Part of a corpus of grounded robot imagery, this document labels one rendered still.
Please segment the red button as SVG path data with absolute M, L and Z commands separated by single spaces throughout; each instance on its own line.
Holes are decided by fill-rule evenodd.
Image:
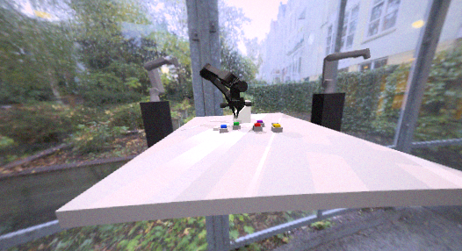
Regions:
M 261 126 L 260 123 L 255 123 L 253 126 L 252 126 L 252 129 L 254 132 L 260 132 L 263 130 L 263 127 Z

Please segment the green button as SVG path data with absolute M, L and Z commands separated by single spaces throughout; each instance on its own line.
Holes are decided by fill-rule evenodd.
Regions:
M 233 130 L 239 130 L 241 129 L 241 125 L 239 124 L 239 122 L 234 122 L 233 123 Z

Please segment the blue button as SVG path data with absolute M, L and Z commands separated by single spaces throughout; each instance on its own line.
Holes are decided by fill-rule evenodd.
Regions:
M 220 126 L 220 133 L 228 133 L 227 125 Z

